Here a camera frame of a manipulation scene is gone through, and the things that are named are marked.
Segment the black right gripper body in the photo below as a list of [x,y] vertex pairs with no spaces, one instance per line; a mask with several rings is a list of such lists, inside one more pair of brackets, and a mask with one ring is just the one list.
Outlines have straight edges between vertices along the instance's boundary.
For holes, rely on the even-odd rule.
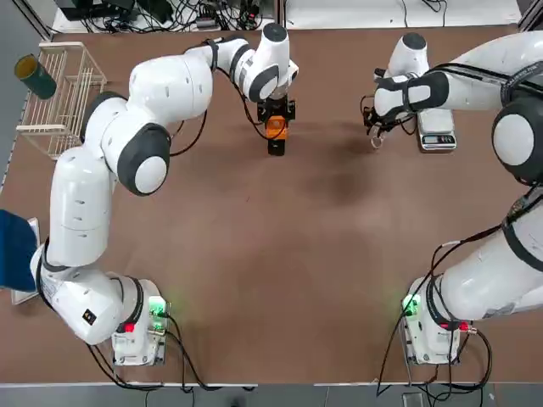
[[361,115],[363,124],[367,130],[374,127],[380,127],[383,124],[382,117],[375,110],[373,103],[373,95],[365,95],[361,98]]

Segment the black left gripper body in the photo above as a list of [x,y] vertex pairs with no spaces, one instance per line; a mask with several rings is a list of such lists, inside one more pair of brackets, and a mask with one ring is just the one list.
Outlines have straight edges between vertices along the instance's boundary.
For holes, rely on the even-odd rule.
[[266,99],[266,117],[288,116],[288,97],[267,98]]

